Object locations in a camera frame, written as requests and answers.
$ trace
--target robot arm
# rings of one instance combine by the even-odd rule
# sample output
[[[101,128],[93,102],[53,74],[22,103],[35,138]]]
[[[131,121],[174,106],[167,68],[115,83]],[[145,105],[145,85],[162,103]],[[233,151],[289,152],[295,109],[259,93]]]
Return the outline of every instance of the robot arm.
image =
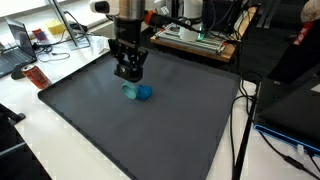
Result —
[[[130,82],[143,76],[143,64],[148,52],[140,49],[141,23],[157,25],[174,22],[182,26],[181,39],[195,40],[200,32],[202,0],[185,0],[184,20],[145,12],[145,0],[91,0],[90,9],[113,17],[115,39],[109,39],[110,52],[118,61],[115,75]]]

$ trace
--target keyboard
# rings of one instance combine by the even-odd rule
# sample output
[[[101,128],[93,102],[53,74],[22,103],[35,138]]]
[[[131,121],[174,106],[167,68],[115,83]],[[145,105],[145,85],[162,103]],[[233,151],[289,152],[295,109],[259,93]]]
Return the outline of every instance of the keyboard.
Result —
[[[32,58],[23,54],[19,49],[9,51],[0,55],[0,78],[11,73],[14,67],[23,62],[30,62]]]

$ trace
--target gray mat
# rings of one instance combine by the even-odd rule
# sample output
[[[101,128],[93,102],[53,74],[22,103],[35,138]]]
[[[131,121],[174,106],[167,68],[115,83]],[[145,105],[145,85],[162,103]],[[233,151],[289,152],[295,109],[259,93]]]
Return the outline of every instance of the gray mat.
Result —
[[[153,95],[138,101],[122,94],[115,66],[106,55],[38,96],[132,179],[205,179],[239,77],[149,51],[137,84]]]

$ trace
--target black tray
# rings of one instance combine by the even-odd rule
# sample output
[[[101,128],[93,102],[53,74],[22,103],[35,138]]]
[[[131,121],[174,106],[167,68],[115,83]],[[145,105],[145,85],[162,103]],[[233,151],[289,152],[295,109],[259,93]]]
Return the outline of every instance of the black tray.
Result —
[[[122,94],[116,63],[100,57],[38,97],[132,179],[205,179],[239,76],[149,50],[137,84],[153,95],[139,101]]]

